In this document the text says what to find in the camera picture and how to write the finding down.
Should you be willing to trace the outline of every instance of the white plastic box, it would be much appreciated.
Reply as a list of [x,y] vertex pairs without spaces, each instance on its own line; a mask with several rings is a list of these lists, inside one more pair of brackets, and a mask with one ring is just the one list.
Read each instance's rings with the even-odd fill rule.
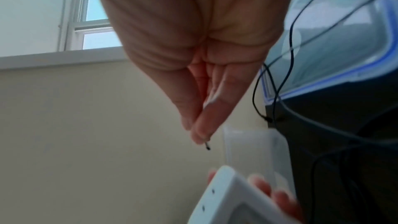
[[[285,32],[265,63],[289,51],[289,28],[310,0],[292,0]],[[315,0],[295,23],[293,46],[299,46],[340,20],[366,0]],[[345,82],[384,75],[398,68],[398,0],[376,0],[312,43],[294,50],[294,68],[281,90],[282,99]],[[290,53],[270,68],[278,87],[290,66]],[[269,77],[262,85],[265,103],[274,91]]]

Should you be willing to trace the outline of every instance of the dark surface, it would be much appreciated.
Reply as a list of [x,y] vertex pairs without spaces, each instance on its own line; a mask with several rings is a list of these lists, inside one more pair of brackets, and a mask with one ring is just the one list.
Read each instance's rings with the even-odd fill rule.
[[[319,90],[285,100],[298,113],[324,124],[356,132],[375,113],[398,102],[398,71],[359,83]],[[267,115],[272,107],[267,106]],[[298,200],[305,215],[310,211],[310,169],[312,157],[297,148],[300,145],[314,154],[321,154],[347,144],[328,133],[313,131],[277,106],[278,130],[288,139]],[[372,136],[376,139],[397,138],[398,120],[380,128]],[[315,172],[315,223],[353,223],[355,215],[338,173],[320,164]],[[398,153],[377,148],[358,153],[358,179],[375,199],[383,215],[391,223],[398,223]]]

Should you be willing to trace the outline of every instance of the white device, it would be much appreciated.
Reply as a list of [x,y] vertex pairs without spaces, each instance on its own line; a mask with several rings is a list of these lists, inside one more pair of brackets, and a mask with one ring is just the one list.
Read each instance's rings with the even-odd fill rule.
[[188,224],[299,224],[229,166],[221,167]]

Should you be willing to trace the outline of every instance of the transparent storage box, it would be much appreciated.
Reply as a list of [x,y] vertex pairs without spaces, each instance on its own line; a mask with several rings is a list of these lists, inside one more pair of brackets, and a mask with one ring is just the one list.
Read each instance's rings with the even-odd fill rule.
[[[265,63],[289,51],[289,29],[310,0],[292,0],[285,31]],[[315,0],[294,26],[293,46],[321,33],[366,0]],[[282,99],[322,88],[384,75],[398,68],[398,0],[376,0],[317,40],[294,50],[294,68],[281,90]],[[277,87],[290,66],[290,53],[270,71]],[[265,103],[274,99],[269,76],[262,80]]]

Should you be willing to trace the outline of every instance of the human hand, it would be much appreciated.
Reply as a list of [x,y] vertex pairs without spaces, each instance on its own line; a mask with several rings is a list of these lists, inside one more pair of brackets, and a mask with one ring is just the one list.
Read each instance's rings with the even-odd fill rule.
[[283,31],[290,0],[101,0],[129,58],[197,144],[231,114]]
[[[216,169],[213,169],[209,172],[207,184],[210,184],[216,173]],[[250,175],[248,182],[270,197],[285,214],[297,219],[301,223],[304,223],[303,211],[301,210],[300,204],[297,202],[297,200],[291,198],[282,190],[272,191],[269,183],[267,183],[260,175]]]

